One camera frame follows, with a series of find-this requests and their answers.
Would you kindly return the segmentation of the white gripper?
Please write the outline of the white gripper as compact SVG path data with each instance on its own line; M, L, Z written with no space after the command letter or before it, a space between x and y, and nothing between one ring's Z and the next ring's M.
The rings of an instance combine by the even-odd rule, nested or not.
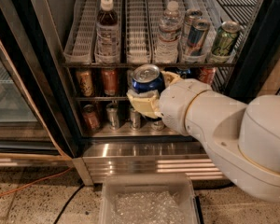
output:
M163 123L181 135L189 136L185 126L185 118L190 104L201 93L212 90L211 86L199 80L182 79L179 74L162 71L164 88L161 97L157 90L136 93L127 91L132 107L140 114L157 119L162 117Z

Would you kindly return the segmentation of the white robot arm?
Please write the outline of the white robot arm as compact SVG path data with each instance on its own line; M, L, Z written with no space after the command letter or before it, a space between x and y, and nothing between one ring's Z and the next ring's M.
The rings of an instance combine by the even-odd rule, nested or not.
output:
M244 192L280 203L280 96L245 104L197 79L135 71L127 96L133 108L197 139L213 164Z

